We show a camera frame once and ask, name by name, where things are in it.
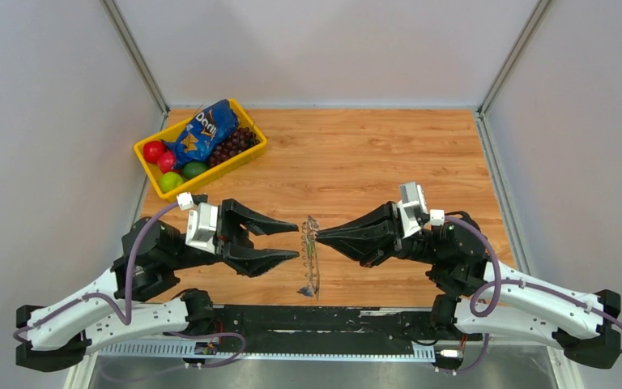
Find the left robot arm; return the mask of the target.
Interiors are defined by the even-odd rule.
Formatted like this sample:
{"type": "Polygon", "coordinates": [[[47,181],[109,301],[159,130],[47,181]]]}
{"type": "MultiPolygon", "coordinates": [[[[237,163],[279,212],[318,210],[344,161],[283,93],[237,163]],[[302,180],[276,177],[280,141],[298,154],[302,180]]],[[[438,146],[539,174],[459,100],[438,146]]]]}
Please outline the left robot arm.
{"type": "Polygon", "coordinates": [[[251,240],[295,232],[295,224],[235,199],[212,205],[204,195],[183,193],[168,209],[188,212],[185,232],[164,223],[161,214],[138,220],[122,238],[123,255],[90,284],[52,305],[17,309],[18,366],[64,370],[88,354],[143,336],[220,337],[206,291],[191,288],[156,302],[178,285],[177,271],[223,263],[240,276],[257,277],[296,257],[293,250],[258,249],[251,240]]]}

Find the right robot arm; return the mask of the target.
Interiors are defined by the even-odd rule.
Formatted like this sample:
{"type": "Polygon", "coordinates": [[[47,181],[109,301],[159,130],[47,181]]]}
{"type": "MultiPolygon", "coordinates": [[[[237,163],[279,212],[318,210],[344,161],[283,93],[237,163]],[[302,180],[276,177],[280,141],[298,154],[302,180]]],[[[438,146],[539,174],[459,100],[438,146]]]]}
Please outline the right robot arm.
{"type": "Polygon", "coordinates": [[[426,275],[440,290],[429,315],[438,339],[474,334],[523,338],[603,370],[622,354],[618,293],[561,288],[503,264],[465,212],[433,209],[425,214],[388,202],[320,230],[316,240],[362,267],[392,258],[428,264],[426,275]]]}

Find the metal keyring holder plate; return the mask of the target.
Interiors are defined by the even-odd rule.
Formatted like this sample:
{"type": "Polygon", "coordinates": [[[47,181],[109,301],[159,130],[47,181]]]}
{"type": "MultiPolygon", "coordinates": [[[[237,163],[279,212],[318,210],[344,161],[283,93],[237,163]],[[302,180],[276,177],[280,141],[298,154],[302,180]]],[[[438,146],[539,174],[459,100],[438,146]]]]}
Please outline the metal keyring holder plate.
{"type": "Polygon", "coordinates": [[[312,216],[307,216],[306,221],[301,225],[301,257],[305,261],[306,284],[297,291],[305,297],[316,300],[319,299],[321,281],[316,247],[319,230],[319,223],[312,216]]]}

